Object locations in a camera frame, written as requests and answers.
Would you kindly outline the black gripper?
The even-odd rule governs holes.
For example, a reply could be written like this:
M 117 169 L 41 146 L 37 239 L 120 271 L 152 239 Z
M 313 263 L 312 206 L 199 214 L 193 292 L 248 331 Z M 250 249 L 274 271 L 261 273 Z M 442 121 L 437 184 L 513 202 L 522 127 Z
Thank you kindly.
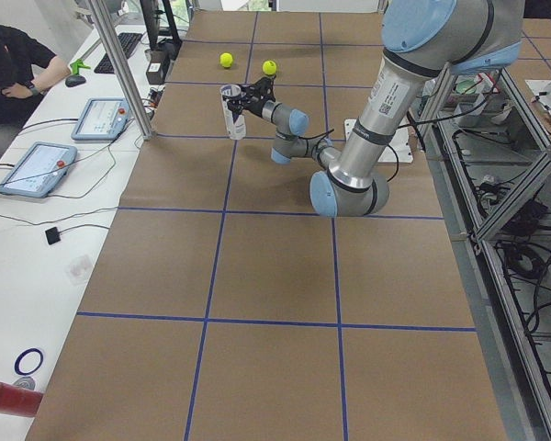
M 233 115 L 241 115 L 247 109 L 261 119 L 271 120 L 276 108 L 276 99 L 272 89 L 261 91 L 254 89 L 253 85 L 232 84 L 231 100 L 227 100 L 226 105 Z

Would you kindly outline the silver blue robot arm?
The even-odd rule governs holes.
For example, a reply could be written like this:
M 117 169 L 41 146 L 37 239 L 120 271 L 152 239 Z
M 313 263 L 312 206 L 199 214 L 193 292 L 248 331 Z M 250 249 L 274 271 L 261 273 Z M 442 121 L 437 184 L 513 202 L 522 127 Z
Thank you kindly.
M 275 99 L 270 77 L 221 88 L 228 132 L 234 139 L 244 137 L 242 114 L 248 111 L 275 125 L 274 162 L 317 162 L 321 170 L 310 179 L 309 195 L 319 215 L 379 211 L 389 187 L 376 164 L 424 84 L 444 68 L 455 75 L 479 74 L 512 64 L 520 53 L 523 12 L 522 1 L 391 2 L 382 20 L 377 80 L 342 150 L 327 139 L 305 138 L 308 116 Z

